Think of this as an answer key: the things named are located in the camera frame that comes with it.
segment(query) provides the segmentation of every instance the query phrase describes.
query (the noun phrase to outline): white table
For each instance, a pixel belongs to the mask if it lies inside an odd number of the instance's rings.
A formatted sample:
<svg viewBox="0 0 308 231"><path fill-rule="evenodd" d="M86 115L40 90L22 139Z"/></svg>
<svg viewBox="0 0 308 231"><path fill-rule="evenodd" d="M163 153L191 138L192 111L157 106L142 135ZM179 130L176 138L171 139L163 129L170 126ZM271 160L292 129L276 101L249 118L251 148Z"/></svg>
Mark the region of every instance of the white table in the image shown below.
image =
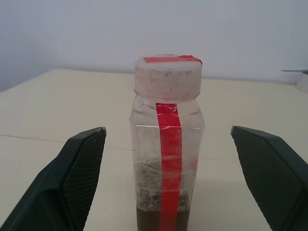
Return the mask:
<svg viewBox="0 0 308 231"><path fill-rule="evenodd" d="M279 135L308 162L308 95L294 86L204 79L205 118L189 230L270 231L244 181L232 125ZM129 115L133 75L55 70L0 97L0 223L65 141L105 126L100 180L85 230L136 231Z"/></svg>

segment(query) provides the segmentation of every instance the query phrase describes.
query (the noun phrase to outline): white wall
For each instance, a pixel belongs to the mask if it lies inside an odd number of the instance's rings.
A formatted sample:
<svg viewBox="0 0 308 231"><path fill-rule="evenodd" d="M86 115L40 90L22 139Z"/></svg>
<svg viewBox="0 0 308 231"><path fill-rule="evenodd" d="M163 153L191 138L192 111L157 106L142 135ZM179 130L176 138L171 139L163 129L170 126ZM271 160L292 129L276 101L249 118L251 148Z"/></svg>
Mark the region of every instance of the white wall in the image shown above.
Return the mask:
<svg viewBox="0 0 308 231"><path fill-rule="evenodd" d="M207 77L293 81L308 68L308 0L1 0L0 91L55 67L133 71L193 54Z"/></svg>

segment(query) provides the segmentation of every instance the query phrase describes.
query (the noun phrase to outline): clear plastic bottle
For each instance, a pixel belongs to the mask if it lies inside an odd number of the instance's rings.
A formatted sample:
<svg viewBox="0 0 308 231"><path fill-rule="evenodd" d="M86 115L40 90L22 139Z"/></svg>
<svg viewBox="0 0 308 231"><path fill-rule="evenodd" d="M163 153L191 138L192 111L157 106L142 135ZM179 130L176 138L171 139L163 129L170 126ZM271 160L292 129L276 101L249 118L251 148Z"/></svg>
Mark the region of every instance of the clear plastic bottle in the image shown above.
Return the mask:
<svg viewBox="0 0 308 231"><path fill-rule="evenodd" d="M202 63L163 55L136 62L131 117L138 231L187 231L204 120Z"/></svg>

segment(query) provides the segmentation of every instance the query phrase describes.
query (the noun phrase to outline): bottle cap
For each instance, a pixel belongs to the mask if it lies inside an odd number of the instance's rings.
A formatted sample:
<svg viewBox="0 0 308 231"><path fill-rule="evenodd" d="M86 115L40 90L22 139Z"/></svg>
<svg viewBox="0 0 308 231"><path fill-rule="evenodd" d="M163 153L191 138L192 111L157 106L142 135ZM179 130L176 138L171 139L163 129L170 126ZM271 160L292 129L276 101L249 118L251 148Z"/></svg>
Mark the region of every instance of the bottle cap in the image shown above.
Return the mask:
<svg viewBox="0 0 308 231"><path fill-rule="evenodd" d="M180 102L200 94L202 62L192 55L143 57L135 68L135 92L141 97Z"/></svg>

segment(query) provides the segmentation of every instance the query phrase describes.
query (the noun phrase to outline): brown liquid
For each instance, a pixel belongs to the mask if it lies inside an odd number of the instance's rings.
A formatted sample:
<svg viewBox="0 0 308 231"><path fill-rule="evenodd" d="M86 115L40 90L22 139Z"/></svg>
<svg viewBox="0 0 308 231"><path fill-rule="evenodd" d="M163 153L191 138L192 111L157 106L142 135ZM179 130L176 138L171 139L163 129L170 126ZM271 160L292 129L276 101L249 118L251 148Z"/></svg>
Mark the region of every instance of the brown liquid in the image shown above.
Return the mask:
<svg viewBox="0 0 308 231"><path fill-rule="evenodd" d="M189 212L189 210L178 212L175 229L170 231L187 231ZM146 212L137 208L138 231L159 231L159 217L159 211Z"/></svg>

